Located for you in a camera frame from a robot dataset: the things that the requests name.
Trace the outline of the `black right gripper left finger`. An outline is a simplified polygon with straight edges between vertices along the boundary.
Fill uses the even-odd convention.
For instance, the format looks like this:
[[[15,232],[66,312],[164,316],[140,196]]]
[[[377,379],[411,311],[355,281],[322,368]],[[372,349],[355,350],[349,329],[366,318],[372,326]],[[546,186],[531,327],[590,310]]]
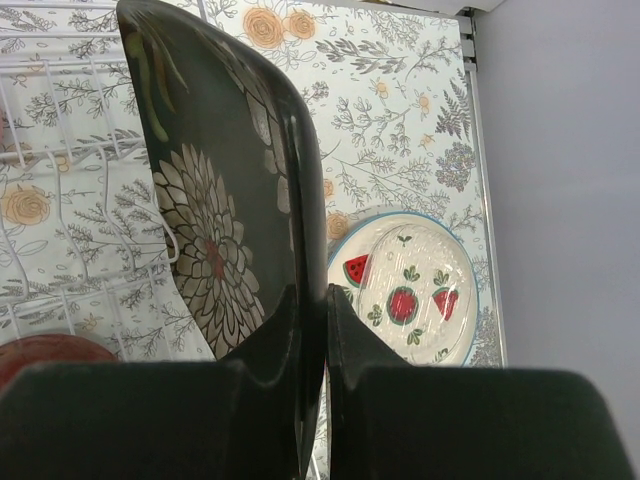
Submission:
[[[293,479],[296,292],[229,356],[40,364],[1,397],[5,479]]]

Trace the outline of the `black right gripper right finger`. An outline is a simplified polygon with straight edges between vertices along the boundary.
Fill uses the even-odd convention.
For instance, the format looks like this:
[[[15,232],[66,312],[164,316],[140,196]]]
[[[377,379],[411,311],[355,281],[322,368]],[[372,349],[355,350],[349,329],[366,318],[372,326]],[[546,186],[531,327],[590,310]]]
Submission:
[[[566,371],[418,367],[328,291],[334,479],[630,479],[603,396]]]

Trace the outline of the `red floral bowl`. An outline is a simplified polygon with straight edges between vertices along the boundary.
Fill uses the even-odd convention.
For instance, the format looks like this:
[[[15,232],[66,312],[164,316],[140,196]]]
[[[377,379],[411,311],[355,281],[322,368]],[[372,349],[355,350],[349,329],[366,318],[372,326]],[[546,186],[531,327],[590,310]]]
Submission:
[[[23,337],[1,345],[1,390],[25,368],[40,363],[110,363],[118,357],[82,336],[49,333]]]

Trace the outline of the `black floral square plate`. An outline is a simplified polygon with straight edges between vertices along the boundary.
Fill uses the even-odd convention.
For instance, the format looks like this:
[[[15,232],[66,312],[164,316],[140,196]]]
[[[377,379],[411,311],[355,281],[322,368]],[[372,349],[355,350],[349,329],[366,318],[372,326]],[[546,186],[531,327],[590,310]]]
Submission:
[[[302,479],[328,290],[311,116],[279,68],[197,16],[163,1],[121,1],[116,15],[174,283],[216,360],[255,381],[224,475]]]

